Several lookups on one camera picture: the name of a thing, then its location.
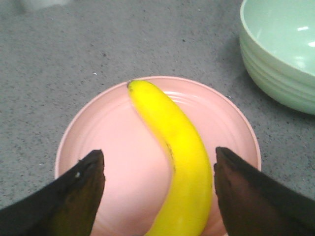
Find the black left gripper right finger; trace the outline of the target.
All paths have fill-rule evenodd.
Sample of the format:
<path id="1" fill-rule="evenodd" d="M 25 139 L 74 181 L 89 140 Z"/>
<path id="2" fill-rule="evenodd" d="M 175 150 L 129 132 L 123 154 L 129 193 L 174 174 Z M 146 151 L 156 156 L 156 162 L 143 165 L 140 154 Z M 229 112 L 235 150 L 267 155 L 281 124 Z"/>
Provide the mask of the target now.
<path id="1" fill-rule="evenodd" d="M 226 147 L 216 148 L 215 190 L 230 236 L 313 236 L 315 202 L 254 168 Z"/>

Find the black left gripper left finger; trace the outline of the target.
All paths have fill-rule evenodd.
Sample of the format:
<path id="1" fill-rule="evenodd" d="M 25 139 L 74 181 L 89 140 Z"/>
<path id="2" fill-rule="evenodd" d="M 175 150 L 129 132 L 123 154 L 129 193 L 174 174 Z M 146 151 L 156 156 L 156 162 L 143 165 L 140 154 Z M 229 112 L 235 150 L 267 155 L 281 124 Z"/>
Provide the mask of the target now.
<path id="1" fill-rule="evenodd" d="M 2 236 L 89 236 L 105 186 L 104 157 L 93 150 L 62 176 L 0 211 Z"/>

